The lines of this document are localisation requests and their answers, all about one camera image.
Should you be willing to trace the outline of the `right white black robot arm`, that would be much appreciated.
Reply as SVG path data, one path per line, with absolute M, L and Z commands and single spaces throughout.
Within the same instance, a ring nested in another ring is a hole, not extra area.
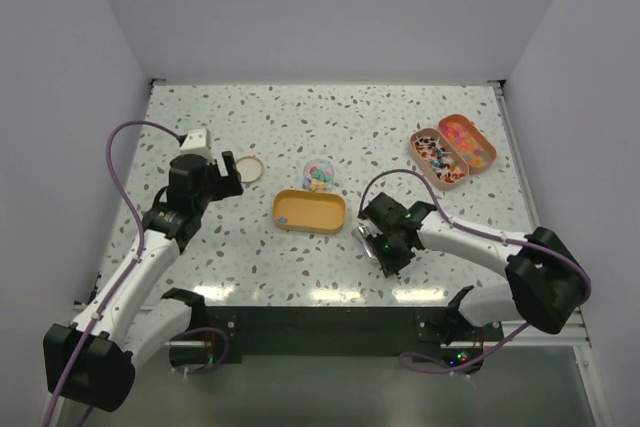
M 432 203 L 405 207 L 386 194 L 377 195 L 358 216 L 375 229 L 364 242 L 386 276 L 397 275 L 418 251 L 429 250 L 504 278 L 501 285 L 468 286 L 454 297 L 445 326 L 456 339 L 469 339 L 480 327 L 511 320 L 555 335 L 590 297 L 585 271 L 549 229 L 520 233 L 481 227 L 459 222 Z

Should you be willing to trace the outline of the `pink tray of lollipops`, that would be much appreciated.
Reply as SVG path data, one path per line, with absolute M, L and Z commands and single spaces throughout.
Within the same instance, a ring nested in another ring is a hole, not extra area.
M 453 189 L 470 174 L 468 164 L 435 128 L 414 132 L 409 140 L 409 153 L 430 183 L 440 190 Z

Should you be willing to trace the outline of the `clear glass jar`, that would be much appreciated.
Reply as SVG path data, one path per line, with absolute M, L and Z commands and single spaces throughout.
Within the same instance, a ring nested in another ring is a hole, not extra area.
M 314 159 L 303 169 L 302 187 L 310 192 L 326 193 L 333 188 L 334 177 L 334 168 L 328 161 Z

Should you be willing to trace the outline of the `yellow tray of star candies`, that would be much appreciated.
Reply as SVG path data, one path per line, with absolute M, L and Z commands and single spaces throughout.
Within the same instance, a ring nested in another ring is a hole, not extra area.
M 346 220 L 347 205 L 343 197 L 322 192 L 286 189 L 272 204 L 272 217 L 282 230 L 334 235 Z

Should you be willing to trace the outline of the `metal scoop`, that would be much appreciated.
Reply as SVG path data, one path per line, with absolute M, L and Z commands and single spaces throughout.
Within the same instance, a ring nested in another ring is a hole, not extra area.
M 359 225 L 351 231 L 351 235 L 361 244 L 365 256 L 371 261 L 377 261 L 377 255 L 368 241 L 371 231 L 364 225 Z

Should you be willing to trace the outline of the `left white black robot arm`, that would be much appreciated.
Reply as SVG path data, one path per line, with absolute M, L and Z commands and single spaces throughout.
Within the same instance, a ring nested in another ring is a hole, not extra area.
M 138 224 L 134 244 L 104 289 L 69 325 L 52 325 L 44 336 L 46 381 L 54 399 L 64 397 L 107 412 L 127 398 L 137 371 L 167 341 L 196 339 L 208 328 L 201 295 L 172 288 L 151 316 L 135 318 L 164 272 L 202 225 L 212 202 L 239 196 L 234 156 L 220 161 L 184 154 L 170 163 L 160 189 Z

